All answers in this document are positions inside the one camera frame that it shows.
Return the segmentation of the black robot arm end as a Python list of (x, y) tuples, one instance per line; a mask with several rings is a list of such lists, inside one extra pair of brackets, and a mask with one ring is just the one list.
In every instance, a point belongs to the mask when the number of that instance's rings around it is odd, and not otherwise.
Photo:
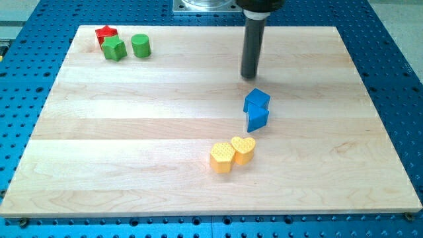
[(235, 3), (243, 10), (256, 13), (271, 13), (282, 8), (285, 0), (236, 0)]

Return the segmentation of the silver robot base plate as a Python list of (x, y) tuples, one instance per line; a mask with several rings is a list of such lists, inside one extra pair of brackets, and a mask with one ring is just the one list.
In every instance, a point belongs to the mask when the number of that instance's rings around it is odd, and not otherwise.
[(241, 12), (235, 0), (173, 0), (174, 13)]

